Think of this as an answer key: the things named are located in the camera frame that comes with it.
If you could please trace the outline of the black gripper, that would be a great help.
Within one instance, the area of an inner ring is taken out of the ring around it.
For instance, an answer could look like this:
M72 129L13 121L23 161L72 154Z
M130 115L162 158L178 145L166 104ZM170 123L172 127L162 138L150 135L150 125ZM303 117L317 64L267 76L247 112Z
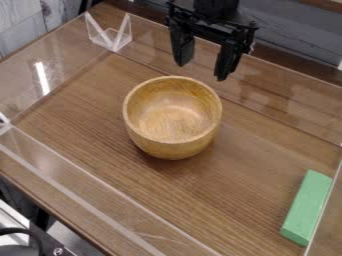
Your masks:
M235 72L243 53L254 47L256 21L239 11L239 0L167 0L174 60L184 66L194 58L195 39L222 44L214 76L224 81Z

